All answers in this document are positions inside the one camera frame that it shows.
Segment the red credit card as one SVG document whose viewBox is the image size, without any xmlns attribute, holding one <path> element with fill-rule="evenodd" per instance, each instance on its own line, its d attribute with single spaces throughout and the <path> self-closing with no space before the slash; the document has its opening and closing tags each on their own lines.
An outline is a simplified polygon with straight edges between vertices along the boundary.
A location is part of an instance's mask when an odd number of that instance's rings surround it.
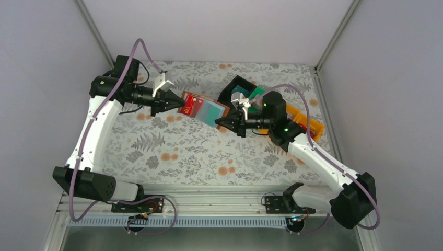
<svg viewBox="0 0 443 251">
<path fill-rule="evenodd" d="M 178 113 L 195 118 L 203 105 L 204 99 L 194 96 L 193 94 L 186 93 L 184 95 L 184 101 L 185 104 L 179 109 Z"/>
</svg>

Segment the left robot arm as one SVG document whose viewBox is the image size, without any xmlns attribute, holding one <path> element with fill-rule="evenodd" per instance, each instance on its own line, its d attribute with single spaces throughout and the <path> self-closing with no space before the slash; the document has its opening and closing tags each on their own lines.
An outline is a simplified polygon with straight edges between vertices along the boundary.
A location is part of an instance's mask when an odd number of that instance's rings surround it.
<svg viewBox="0 0 443 251">
<path fill-rule="evenodd" d="M 140 61 L 133 59 L 119 82 L 128 57 L 119 55 L 112 70 L 97 76 L 91 83 L 87 118 L 78 142 L 63 167 L 56 166 L 54 180 L 72 198 L 94 201 L 119 201 L 133 212 L 145 206 L 141 185 L 118 181 L 103 174 L 106 143 L 124 105 L 147 106 L 151 116 L 184 106 L 184 100 L 171 87 L 169 73 L 161 71 L 151 87 L 137 84 Z"/>
</svg>

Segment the teal credit card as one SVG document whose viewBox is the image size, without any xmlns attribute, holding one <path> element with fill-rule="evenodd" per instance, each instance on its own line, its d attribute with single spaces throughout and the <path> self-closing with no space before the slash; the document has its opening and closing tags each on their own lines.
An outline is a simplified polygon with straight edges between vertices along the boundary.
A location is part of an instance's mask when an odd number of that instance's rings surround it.
<svg viewBox="0 0 443 251">
<path fill-rule="evenodd" d="M 204 101 L 195 118 L 210 127 L 216 128 L 218 125 L 215 123 L 215 120 L 223 116 L 225 109 L 224 106 L 216 102 Z"/>
</svg>

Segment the brown leather card holder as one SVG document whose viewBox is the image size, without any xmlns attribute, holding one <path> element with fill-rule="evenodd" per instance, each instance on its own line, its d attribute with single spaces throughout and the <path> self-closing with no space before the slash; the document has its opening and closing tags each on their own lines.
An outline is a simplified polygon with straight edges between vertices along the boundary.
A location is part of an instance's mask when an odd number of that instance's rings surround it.
<svg viewBox="0 0 443 251">
<path fill-rule="evenodd" d="M 230 111 L 228 106 L 216 100 L 188 91 L 183 91 L 181 98 L 185 104 L 178 109 L 178 113 L 196 119 L 212 128 L 219 129 L 221 126 L 215 121 L 228 115 Z"/>
</svg>

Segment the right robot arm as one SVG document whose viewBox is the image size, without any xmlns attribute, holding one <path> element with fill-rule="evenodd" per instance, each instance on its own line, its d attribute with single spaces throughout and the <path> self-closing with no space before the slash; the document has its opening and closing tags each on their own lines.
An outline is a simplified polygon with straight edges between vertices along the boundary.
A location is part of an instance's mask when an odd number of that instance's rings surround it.
<svg viewBox="0 0 443 251">
<path fill-rule="evenodd" d="M 302 160 L 326 183 L 326 189 L 294 184 L 283 199 L 286 211 L 316 209 L 331 214 L 347 229 L 361 226 L 372 211 L 380 214 L 371 174 L 348 168 L 314 142 L 306 129 L 288 118 L 286 101 L 280 93 L 269 92 L 262 101 L 261 111 L 250 112 L 252 101 L 236 92 L 231 96 L 235 111 L 215 122 L 242 138 L 247 129 L 267 129 L 272 143 Z"/>
</svg>

